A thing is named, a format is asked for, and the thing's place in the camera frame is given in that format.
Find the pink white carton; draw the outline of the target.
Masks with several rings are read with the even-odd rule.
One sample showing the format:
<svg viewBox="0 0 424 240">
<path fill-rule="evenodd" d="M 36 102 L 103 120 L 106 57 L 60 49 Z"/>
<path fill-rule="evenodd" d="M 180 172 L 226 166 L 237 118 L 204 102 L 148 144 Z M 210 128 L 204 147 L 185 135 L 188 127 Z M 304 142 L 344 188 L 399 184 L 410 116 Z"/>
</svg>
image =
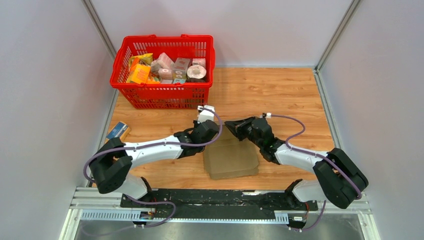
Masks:
<svg viewBox="0 0 424 240">
<path fill-rule="evenodd" d="M 165 52 L 162 52 L 158 56 L 157 62 L 160 65 L 160 67 L 163 69 L 172 70 L 174 66 L 174 61 Z"/>
</svg>

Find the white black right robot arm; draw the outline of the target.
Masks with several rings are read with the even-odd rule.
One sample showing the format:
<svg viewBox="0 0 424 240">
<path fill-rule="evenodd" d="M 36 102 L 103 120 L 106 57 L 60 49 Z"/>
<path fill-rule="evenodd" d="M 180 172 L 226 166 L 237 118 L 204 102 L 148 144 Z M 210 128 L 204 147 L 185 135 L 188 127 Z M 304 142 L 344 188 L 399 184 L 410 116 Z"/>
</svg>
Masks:
<svg viewBox="0 0 424 240">
<path fill-rule="evenodd" d="M 298 179 L 286 188 L 285 203 L 289 208 L 299 209 L 309 201 L 329 201 L 340 209 L 347 209 L 362 197 L 369 181 L 342 149 L 316 151 L 292 145 L 290 137 L 281 140 L 274 135 L 267 121 L 270 117 L 269 114 L 252 116 L 224 124 L 238 140 L 248 139 L 257 146 L 266 161 L 315 174 L 315 181 Z"/>
</svg>

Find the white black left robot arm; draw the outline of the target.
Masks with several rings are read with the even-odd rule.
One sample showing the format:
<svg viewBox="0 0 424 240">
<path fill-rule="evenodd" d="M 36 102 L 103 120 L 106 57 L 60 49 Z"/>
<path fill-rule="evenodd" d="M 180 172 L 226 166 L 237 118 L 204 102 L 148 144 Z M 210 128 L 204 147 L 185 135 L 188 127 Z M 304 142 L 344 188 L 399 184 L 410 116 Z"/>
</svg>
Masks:
<svg viewBox="0 0 424 240">
<path fill-rule="evenodd" d="M 219 130 L 217 123 L 206 120 L 160 140 L 134 143 L 114 137 L 94 155 L 88 167 L 100 194 L 121 193 L 145 208 L 153 201 L 151 188 L 144 178 L 130 174 L 130 170 L 148 163 L 201 153 Z"/>
</svg>

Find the round tape roll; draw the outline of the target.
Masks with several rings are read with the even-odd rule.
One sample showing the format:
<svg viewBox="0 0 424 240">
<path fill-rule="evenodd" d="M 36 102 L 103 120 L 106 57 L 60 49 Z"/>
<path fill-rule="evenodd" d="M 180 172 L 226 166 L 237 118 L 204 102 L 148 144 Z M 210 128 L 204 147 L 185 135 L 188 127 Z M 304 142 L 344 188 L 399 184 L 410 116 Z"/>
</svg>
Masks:
<svg viewBox="0 0 424 240">
<path fill-rule="evenodd" d="M 202 83 L 205 82 L 207 70 L 201 65 L 192 65 L 187 69 L 186 75 L 188 82 Z"/>
</svg>

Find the brown cardboard paper box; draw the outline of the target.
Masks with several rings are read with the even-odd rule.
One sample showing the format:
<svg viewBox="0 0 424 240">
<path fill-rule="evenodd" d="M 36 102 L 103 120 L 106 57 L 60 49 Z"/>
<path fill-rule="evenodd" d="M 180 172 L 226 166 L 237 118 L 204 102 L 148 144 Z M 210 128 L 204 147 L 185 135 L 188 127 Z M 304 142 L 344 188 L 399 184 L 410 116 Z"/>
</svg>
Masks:
<svg viewBox="0 0 424 240">
<path fill-rule="evenodd" d="M 253 176 L 259 173 L 256 146 L 247 139 L 239 141 L 222 127 L 222 134 L 203 151 L 203 165 L 212 180 Z"/>
</svg>

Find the yellow snack bag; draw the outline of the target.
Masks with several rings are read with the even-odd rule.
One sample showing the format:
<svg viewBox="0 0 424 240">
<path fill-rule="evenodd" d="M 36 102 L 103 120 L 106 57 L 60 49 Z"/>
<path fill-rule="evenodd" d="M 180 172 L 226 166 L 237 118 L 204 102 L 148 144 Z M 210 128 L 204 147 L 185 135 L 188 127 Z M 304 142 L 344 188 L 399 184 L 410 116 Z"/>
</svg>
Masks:
<svg viewBox="0 0 424 240">
<path fill-rule="evenodd" d="M 131 69 L 137 64 L 150 66 L 153 62 L 153 53 L 145 53 L 143 55 L 135 55 L 129 58 L 128 68 Z"/>
</svg>

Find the orange snack box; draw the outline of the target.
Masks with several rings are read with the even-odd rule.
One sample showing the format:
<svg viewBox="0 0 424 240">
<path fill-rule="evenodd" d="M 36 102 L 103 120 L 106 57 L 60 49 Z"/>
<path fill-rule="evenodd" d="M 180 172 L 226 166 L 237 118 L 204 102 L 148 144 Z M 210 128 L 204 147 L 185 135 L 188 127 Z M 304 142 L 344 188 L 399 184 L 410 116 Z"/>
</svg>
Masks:
<svg viewBox="0 0 424 240">
<path fill-rule="evenodd" d="M 136 63 L 130 68 L 126 83 L 134 83 L 139 85 L 146 84 L 149 80 L 150 72 L 150 66 Z"/>
</svg>

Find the aluminium frame rail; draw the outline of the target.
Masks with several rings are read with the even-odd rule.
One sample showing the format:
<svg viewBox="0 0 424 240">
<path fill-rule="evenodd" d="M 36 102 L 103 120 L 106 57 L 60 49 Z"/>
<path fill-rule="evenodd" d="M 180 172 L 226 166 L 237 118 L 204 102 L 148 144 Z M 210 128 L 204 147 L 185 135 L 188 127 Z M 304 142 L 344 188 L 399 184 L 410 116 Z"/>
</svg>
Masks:
<svg viewBox="0 0 424 240">
<path fill-rule="evenodd" d="M 322 200 L 289 204 L 283 190 L 213 190 L 156 188 L 153 205 L 137 204 L 121 193 L 100 194 L 94 187 L 78 187 L 70 208 L 82 220 L 180 223 L 288 224 L 319 214 Z"/>
</svg>

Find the blue yellow small box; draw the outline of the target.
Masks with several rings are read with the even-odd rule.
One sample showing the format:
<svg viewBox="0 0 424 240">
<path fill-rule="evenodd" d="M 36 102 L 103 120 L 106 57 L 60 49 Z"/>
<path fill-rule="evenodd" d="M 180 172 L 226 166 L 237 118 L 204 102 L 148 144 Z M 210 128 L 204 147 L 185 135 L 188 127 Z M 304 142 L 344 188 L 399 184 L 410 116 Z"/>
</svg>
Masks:
<svg viewBox="0 0 424 240">
<path fill-rule="evenodd" d="M 119 121 L 113 128 L 108 132 L 105 137 L 105 140 L 111 140 L 113 138 L 119 138 L 122 142 L 127 138 L 131 132 L 131 128 L 125 122 Z"/>
</svg>

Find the red plastic shopping basket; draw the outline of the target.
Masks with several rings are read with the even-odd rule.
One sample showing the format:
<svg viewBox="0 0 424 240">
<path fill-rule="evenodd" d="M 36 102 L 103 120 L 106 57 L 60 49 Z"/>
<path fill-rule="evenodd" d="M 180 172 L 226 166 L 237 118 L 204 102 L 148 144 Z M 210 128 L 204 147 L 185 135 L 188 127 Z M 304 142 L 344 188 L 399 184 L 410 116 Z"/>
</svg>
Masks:
<svg viewBox="0 0 424 240">
<path fill-rule="evenodd" d="M 174 61 L 172 70 L 159 65 L 157 58 L 163 52 Z M 126 83 L 130 57 L 147 53 L 153 53 L 147 83 Z M 195 109 L 208 103 L 215 59 L 211 35 L 127 36 L 116 54 L 109 82 L 136 109 Z M 187 70 L 193 65 L 206 69 L 205 82 L 188 82 Z"/>
</svg>

